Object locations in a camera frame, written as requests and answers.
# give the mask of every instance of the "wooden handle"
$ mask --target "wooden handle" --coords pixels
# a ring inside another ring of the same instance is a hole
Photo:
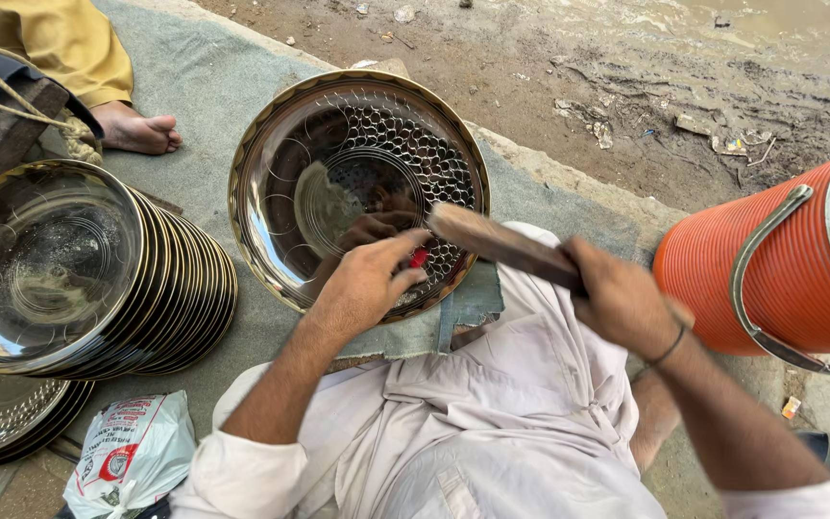
[[[448,242],[587,296],[578,267],[555,248],[452,203],[434,204],[428,227]]]

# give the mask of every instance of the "rope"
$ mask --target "rope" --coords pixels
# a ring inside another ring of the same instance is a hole
[[[38,70],[36,66],[31,65],[27,59],[17,55],[17,53],[0,49],[0,54],[6,55],[33,70]],[[45,113],[40,112],[40,110],[35,108],[33,104],[28,102],[28,100],[21,97],[17,91],[15,91],[15,88],[8,86],[8,83],[6,83],[2,77],[0,77],[0,88],[6,91],[8,95],[16,100],[28,112],[22,112],[20,110],[16,110],[15,108],[5,106],[4,104],[0,104],[0,110],[17,115],[18,117],[30,119],[32,121],[38,121],[40,123],[47,123],[56,126],[56,129],[59,130],[60,135],[63,136],[63,140],[65,140],[66,150],[69,152],[70,157],[86,161],[91,164],[101,165],[101,143],[98,142],[98,140],[95,140],[95,146],[92,147],[85,142],[82,142],[82,137],[90,133],[91,129],[87,126],[87,124],[82,122],[81,119],[73,115],[72,112],[63,108],[61,112],[63,113],[65,121],[57,121],[48,117]]]

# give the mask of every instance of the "black wristband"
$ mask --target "black wristband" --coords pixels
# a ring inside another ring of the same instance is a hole
[[[670,347],[670,348],[668,348],[668,351],[666,351],[666,352],[665,352],[665,353],[664,353],[661,357],[659,357],[659,358],[658,358],[658,360],[655,360],[655,361],[653,361],[653,362],[648,362],[648,364],[649,364],[650,366],[655,366],[655,365],[657,365],[659,362],[661,362],[662,360],[665,360],[666,358],[668,358],[668,356],[669,356],[669,355],[671,355],[672,353],[674,353],[674,350],[675,350],[675,349],[677,349],[677,348],[678,348],[678,346],[681,344],[681,339],[683,339],[683,338],[684,338],[684,332],[687,332],[687,327],[686,327],[685,325],[683,325],[683,324],[682,324],[682,325],[681,325],[681,331],[680,331],[680,332],[678,332],[678,338],[674,340],[674,344],[673,344],[673,345],[671,345],[671,347]]]

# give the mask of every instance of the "yellow clothing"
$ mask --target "yellow clothing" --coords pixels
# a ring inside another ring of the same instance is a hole
[[[0,0],[0,47],[26,56],[88,108],[130,102],[130,57],[89,0]]]

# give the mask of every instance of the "plastic bag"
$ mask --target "plastic bag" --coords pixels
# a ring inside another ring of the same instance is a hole
[[[76,519],[118,519],[187,477],[194,426],[184,391],[128,398],[91,421],[63,498]]]

